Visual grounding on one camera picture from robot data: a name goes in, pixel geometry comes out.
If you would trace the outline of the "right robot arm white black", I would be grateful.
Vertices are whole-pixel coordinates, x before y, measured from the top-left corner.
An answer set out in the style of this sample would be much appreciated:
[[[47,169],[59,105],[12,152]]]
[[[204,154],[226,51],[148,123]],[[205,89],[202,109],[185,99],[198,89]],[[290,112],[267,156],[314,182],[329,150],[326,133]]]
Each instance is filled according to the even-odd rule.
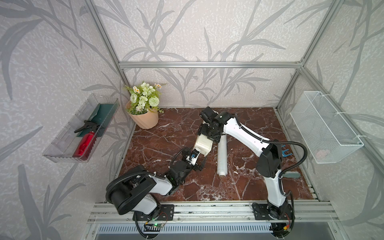
[[[200,117],[204,123],[199,129],[202,134],[213,142],[220,143],[222,135],[230,135],[254,152],[259,158],[257,172],[263,176],[268,192],[268,205],[271,210],[282,212],[288,205],[287,196],[290,193],[284,191],[282,178],[284,173],[301,165],[308,156],[308,149],[299,142],[271,141],[252,131],[240,123],[238,116],[228,112],[217,114],[216,112],[201,112]],[[303,149],[303,157],[294,165],[282,169],[282,145],[296,145]]]

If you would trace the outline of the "cream plastic wrap dispenser base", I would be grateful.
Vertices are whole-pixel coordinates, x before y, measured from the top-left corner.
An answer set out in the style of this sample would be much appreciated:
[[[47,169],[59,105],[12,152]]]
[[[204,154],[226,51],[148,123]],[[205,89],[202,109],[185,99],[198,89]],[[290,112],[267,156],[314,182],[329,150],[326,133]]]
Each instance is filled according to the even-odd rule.
[[[197,138],[193,147],[193,150],[196,150],[199,155],[206,157],[212,150],[213,140],[209,139],[206,136],[209,125],[203,121],[198,129]]]

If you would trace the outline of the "clear plastic wrap roll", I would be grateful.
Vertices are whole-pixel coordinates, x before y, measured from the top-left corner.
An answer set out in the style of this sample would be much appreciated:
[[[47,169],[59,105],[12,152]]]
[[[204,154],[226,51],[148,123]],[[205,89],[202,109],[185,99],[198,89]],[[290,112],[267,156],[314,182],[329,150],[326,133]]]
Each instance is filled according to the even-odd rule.
[[[222,135],[218,143],[217,174],[220,178],[228,174],[227,135]]]

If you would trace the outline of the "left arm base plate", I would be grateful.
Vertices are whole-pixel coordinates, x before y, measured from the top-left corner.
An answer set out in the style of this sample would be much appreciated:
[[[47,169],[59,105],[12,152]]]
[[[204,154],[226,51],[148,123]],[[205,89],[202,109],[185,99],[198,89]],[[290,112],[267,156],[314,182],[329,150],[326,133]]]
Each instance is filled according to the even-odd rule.
[[[172,221],[175,213],[175,205],[165,204],[157,206],[150,214],[143,212],[135,212],[138,221]]]

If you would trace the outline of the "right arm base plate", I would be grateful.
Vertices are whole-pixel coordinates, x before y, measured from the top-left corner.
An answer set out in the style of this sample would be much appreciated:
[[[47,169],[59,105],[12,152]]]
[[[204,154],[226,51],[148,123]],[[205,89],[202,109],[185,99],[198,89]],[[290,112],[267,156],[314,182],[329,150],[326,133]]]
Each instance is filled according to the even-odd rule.
[[[291,204],[285,201],[280,207],[266,204],[253,203],[252,209],[255,220],[294,220],[294,210]]]

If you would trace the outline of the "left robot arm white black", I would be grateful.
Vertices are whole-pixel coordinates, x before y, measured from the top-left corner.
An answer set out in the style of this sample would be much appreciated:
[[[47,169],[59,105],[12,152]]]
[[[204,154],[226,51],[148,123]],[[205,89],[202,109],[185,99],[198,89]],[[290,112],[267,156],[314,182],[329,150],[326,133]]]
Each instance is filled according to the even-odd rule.
[[[181,161],[172,161],[163,176],[150,173],[144,166],[138,165],[108,184],[106,201],[115,206],[119,215],[135,212],[154,219],[162,214],[163,206],[153,194],[174,194],[191,171],[202,171],[205,164],[206,160],[203,160],[200,165],[191,165],[184,157]]]

